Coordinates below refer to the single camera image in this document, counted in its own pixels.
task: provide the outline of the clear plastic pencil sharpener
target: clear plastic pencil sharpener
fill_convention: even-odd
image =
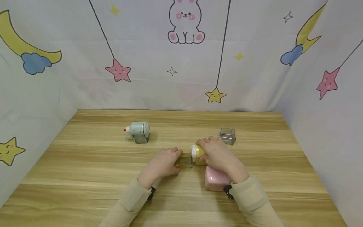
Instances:
[[[236,141],[236,130],[221,128],[219,132],[219,137],[222,138],[225,144],[233,145]]]

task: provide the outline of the pink star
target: pink star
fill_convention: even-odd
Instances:
[[[331,73],[325,70],[323,75],[323,80],[320,82],[319,86],[317,87],[317,90],[320,91],[319,100],[321,100],[328,91],[333,91],[338,89],[338,86],[335,82],[335,78],[337,77],[339,70],[340,68],[337,68]]]
[[[131,82],[129,75],[128,75],[131,68],[123,67],[122,65],[120,65],[120,63],[118,63],[118,61],[116,59],[114,59],[114,63],[113,63],[112,67],[107,67],[105,69],[114,75],[116,82],[118,82],[120,80],[126,80],[128,82]]]

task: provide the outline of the hand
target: hand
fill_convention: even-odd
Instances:
[[[220,137],[210,136],[208,139],[199,139],[196,144],[199,144],[206,153],[200,157],[199,161],[206,161],[207,165],[224,171],[235,184],[248,179],[249,174],[246,168]]]
[[[150,189],[159,178],[179,173],[180,169],[174,164],[182,154],[183,151],[177,147],[162,149],[141,171],[137,180],[144,188]]]

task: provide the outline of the sleeve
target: sleeve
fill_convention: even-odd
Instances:
[[[99,227],[129,227],[150,194],[151,189],[147,190],[134,179]]]
[[[284,227],[265,190],[255,177],[250,176],[244,182],[232,184],[229,193],[236,200],[238,208],[246,216],[251,227]]]

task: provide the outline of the cartoon bunny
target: cartoon bunny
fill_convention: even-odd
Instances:
[[[192,44],[204,40],[204,32],[198,30],[201,10],[197,0],[174,0],[169,10],[170,23],[174,30],[168,33],[172,43]]]

